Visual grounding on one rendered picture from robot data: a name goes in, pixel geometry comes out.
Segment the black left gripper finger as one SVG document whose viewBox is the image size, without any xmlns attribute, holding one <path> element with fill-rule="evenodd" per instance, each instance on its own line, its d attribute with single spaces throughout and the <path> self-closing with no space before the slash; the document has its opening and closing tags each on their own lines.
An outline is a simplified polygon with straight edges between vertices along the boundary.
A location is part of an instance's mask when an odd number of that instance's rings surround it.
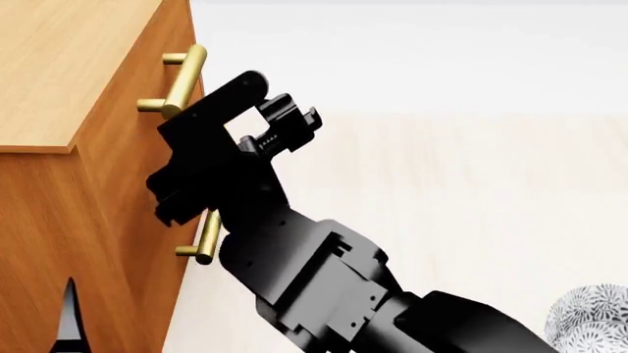
<svg viewBox="0 0 628 353">
<path fill-rule="evenodd" d="M 82 322 L 78 291 L 71 277 L 64 291 L 56 340 L 49 353 L 92 353 Z"/>
</svg>

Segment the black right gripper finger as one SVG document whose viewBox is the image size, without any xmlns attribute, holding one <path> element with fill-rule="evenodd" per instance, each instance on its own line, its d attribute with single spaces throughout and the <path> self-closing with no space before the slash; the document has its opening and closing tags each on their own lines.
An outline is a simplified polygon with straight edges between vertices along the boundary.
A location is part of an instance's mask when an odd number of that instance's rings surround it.
<svg viewBox="0 0 628 353">
<path fill-rule="evenodd" d="M 217 205 L 211 197 L 216 179 L 211 175 L 209 167 L 195 170 L 162 167 L 149 176 L 146 187 L 156 198 L 157 219 L 165 226 L 172 223 L 184 226 L 203 211 L 216 211 Z"/>
<path fill-rule="evenodd" d="M 323 125 L 315 108 L 302 114 L 287 93 L 266 100 L 257 106 L 257 111 L 269 125 L 267 131 L 257 137 L 259 149 L 268 157 L 285 150 L 295 152 L 313 140 L 315 131 Z"/>
</svg>

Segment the light wooden cabinet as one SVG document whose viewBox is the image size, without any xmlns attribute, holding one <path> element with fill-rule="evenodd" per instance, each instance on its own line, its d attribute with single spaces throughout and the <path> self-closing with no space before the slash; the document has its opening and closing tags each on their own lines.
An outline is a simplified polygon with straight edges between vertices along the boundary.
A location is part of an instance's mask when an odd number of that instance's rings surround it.
<svg viewBox="0 0 628 353">
<path fill-rule="evenodd" d="M 190 0 L 0 0 L 0 353 L 49 353 L 73 281 L 93 353 L 162 353 L 194 226 L 145 182 Z"/>
</svg>

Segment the white floral patterned plate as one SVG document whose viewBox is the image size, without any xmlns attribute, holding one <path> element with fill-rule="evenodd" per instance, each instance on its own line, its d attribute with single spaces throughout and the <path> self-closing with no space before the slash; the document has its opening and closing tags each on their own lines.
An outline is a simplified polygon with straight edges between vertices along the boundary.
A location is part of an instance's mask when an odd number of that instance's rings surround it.
<svg viewBox="0 0 628 353">
<path fill-rule="evenodd" d="M 628 353 L 628 287 L 576 287 L 551 305 L 545 340 L 558 353 Z"/>
</svg>

